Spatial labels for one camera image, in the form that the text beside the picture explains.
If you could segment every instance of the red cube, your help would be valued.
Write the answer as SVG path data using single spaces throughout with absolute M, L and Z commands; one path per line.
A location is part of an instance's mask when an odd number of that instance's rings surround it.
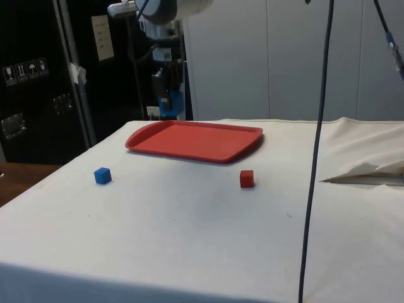
M 240 187 L 241 188 L 252 188 L 254 186 L 255 186 L 254 171 L 253 170 L 242 170 L 240 173 Z

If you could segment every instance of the sticker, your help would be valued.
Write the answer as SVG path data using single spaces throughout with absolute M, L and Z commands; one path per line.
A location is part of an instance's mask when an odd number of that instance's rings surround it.
M 27 62 L 27 69 L 30 79 L 34 79 L 39 76 L 38 64 L 35 60 Z
M 15 75 L 14 66 L 6 66 L 3 68 L 3 76 L 6 80 L 6 85 L 11 86 L 17 84 L 17 76 Z
M 153 51 L 153 60 L 169 62 L 172 61 L 171 49 L 157 48 Z
M 15 72 L 19 82 L 28 80 L 28 72 L 25 63 L 19 63 L 15 66 Z
M 40 58 L 37 60 L 38 63 L 38 68 L 39 68 L 39 74 L 41 76 L 45 76 L 49 74 L 49 69 L 48 69 L 48 64 L 46 63 L 46 58 Z
M 113 58 L 115 54 L 112 46 L 111 32 L 109 31 L 108 16 L 94 16 L 91 17 L 91 21 L 93 23 L 98 60 L 103 61 Z

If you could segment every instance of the cable clip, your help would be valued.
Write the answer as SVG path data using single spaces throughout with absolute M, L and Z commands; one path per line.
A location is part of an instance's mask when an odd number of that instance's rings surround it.
M 393 35 L 391 33 L 386 34 L 386 39 L 388 47 L 393 57 L 394 63 L 396 64 L 396 69 L 400 73 L 401 78 L 404 80 L 404 61 L 398 49 L 396 42 L 394 41 Z

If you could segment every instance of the black cabinet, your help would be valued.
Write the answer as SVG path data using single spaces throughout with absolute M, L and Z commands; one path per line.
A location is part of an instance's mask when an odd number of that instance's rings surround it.
M 86 150 L 51 0 L 3 0 L 0 142 L 9 162 L 64 164 Z

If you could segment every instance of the blue cube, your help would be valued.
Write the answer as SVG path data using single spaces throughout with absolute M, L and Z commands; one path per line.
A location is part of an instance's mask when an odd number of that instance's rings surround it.
M 109 169 L 104 168 L 104 167 L 96 170 L 94 172 L 94 176 L 95 176 L 95 182 L 97 184 L 105 185 L 105 184 L 109 183 L 112 180 L 111 171 Z

